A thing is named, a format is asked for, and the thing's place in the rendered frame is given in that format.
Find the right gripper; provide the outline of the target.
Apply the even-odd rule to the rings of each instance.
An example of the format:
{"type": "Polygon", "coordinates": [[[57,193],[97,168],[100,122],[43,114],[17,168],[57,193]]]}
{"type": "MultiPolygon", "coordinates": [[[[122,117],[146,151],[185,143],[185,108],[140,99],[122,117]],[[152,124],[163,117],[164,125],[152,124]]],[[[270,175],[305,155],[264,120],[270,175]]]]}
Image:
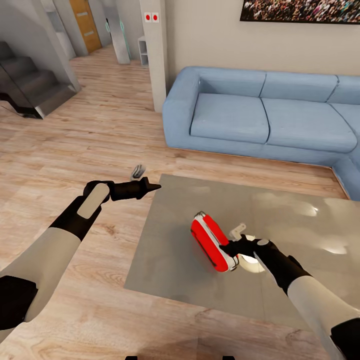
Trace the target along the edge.
{"type": "Polygon", "coordinates": [[[241,236],[242,236],[242,238],[239,239],[239,241],[230,241],[226,246],[220,245],[219,247],[224,252],[229,254],[229,256],[232,258],[238,254],[246,255],[245,250],[244,250],[244,245],[248,241],[248,239],[247,239],[246,235],[243,233],[241,234],[241,236]]]}

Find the radio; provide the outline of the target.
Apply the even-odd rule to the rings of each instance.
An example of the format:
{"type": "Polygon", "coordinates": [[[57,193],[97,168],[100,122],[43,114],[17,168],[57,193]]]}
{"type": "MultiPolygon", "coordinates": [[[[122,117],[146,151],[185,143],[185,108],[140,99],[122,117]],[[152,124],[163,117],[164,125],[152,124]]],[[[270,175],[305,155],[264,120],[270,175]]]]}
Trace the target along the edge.
{"type": "Polygon", "coordinates": [[[219,247],[226,246],[230,241],[208,214],[198,213],[194,216],[191,233],[217,271],[237,269],[237,264],[240,262],[238,254],[231,257],[219,247]]]}

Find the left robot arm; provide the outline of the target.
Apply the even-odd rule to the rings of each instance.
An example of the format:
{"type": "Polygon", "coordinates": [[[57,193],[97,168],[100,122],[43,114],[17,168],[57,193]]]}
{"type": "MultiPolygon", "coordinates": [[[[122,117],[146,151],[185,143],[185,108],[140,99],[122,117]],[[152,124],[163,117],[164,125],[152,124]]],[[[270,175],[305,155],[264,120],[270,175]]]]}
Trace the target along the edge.
{"type": "Polygon", "coordinates": [[[0,344],[22,322],[38,316],[51,299],[78,247],[111,200],[141,200],[161,188],[136,165],[129,182],[93,180],[20,256],[0,271],[0,344]]]}

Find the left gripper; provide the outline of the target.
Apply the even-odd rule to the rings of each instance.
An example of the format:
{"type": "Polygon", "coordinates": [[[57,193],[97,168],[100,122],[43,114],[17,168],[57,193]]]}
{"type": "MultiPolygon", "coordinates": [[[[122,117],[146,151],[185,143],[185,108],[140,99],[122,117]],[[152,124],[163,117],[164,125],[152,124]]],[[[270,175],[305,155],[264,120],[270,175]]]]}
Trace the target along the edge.
{"type": "Polygon", "coordinates": [[[161,188],[160,184],[150,183],[147,176],[140,181],[124,182],[126,186],[126,200],[136,198],[141,200],[149,191],[161,188]]]}

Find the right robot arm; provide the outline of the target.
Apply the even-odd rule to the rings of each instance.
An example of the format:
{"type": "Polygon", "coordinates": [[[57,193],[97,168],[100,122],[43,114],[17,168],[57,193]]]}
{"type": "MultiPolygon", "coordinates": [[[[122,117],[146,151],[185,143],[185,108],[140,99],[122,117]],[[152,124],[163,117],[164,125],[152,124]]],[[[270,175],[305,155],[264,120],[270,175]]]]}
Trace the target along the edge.
{"type": "Polygon", "coordinates": [[[309,325],[331,360],[360,360],[360,311],[336,296],[308,273],[292,255],[284,255],[269,239],[248,240],[244,223],[219,247],[234,257],[256,258],[274,282],[283,289],[309,325]]]}

